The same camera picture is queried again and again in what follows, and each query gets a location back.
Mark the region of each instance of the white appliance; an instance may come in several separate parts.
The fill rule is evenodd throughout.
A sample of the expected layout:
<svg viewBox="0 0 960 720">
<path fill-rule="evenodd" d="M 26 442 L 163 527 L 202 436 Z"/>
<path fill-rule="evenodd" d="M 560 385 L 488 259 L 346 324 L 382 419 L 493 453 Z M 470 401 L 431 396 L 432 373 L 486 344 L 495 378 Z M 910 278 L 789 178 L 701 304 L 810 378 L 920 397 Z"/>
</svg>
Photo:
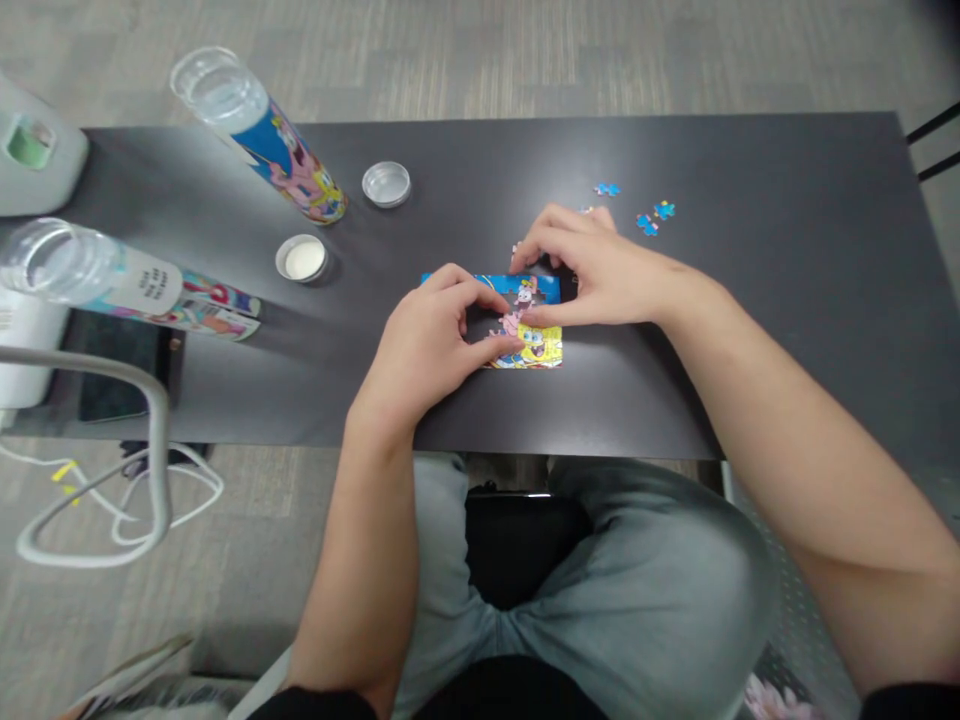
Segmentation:
<svg viewBox="0 0 960 720">
<path fill-rule="evenodd" d="M 0 345 L 30 350 L 57 350 L 70 308 L 21 295 L 0 286 Z M 39 405 L 53 369 L 0 363 L 0 409 Z"/>
<path fill-rule="evenodd" d="M 0 217 L 66 204 L 87 159 L 87 136 L 0 73 Z"/>
</svg>

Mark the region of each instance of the black shirt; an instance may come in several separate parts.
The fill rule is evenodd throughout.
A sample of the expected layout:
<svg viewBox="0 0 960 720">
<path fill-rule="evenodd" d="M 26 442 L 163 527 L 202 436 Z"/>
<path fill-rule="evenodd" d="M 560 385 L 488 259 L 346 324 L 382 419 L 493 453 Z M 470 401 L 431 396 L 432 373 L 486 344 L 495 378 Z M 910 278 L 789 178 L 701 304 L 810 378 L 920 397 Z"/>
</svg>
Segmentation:
<svg viewBox="0 0 960 720">
<path fill-rule="evenodd" d="M 602 720 L 590 698 L 565 673 L 534 658 L 490 658 L 455 677 L 416 714 L 417 720 L 513 717 Z M 960 686 L 914 683 L 884 688 L 863 704 L 860 720 L 956 720 Z M 376 720 L 373 708 L 354 692 L 290 688 L 270 698 L 250 720 Z"/>
</svg>

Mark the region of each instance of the spongebob squarepants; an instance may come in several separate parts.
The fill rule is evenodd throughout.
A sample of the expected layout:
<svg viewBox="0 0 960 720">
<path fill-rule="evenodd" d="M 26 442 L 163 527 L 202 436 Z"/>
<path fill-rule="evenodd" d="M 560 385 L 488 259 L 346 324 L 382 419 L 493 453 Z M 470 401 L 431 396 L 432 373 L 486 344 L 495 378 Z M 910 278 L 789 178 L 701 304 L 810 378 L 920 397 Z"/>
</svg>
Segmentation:
<svg viewBox="0 0 960 720">
<path fill-rule="evenodd" d="M 520 357 L 524 367 L 560 367 L 563 363 L 562 330 L 558 327 L 532 328 L 520 323 L 517 337 L 523 340 Z"/>
</svg>

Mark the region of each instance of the patrick star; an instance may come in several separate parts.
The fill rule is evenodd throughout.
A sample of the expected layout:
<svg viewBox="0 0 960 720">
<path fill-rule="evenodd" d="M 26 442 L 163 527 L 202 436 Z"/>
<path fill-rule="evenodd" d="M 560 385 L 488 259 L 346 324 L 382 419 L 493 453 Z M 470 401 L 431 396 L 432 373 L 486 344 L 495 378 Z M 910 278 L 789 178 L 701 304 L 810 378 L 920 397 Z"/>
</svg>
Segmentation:
<svg viewBox="0 0 960 720">
<path fill-rule="evenodd" d="M 277 135 L 290 152 L 290 174 L 284 172 L 279 164 L 270 163 L 270 182 L 289 195 L 310 218 L 328 219 L 330 214 L 336 211 L 337 201 L 322 202 L 327 189 L 319 181 L 324 180 L 333 185 L 333 180 L 326 177 L 320 161 L 303 146 L 297 133 L 280 113 L 280 109 L 276 105 L 271 105 L 271 109 L 274 112 L 273 124 L 277 128 Z"/>
<path fill-rule="evenodd" d="M 517 299 L 513 301 L 513 304 L 517 306 L 517 309 L 512 313 L 507 313 L 497 322 L 503 325 L 503 329 L 499 332 L 490 331 L 491 335 L 511 335 L 517 337 L 517 326 L 520 324 L 520 316 L 523 315 L 528 309 L 533 307 L 535 300 L 533 299 L 534 294 L 537 292 L 537 277 L 533 275 L 529 280 L 522 280 L 520 283 L 520 288 L 517 290 Z"/>
</svg>

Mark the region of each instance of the black phone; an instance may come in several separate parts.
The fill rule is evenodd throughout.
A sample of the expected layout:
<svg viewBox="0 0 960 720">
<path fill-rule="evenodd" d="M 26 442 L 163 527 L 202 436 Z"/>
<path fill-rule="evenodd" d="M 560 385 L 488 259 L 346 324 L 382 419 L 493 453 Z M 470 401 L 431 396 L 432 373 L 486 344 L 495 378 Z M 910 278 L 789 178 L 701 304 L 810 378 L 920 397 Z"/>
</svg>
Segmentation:
<svg viewBox="0 0 960 720">
<path fill-rule="evenodd" d="M 100 313 L 77 311 L 81 350 L 127 363 L 153 375 L 164 387 L 170 376 L 170 328 Z M 96 423 L 147 414 L 147 399 L 135 386 L 106 375 L 84 373 L 80 422 Z"/>
</svg>

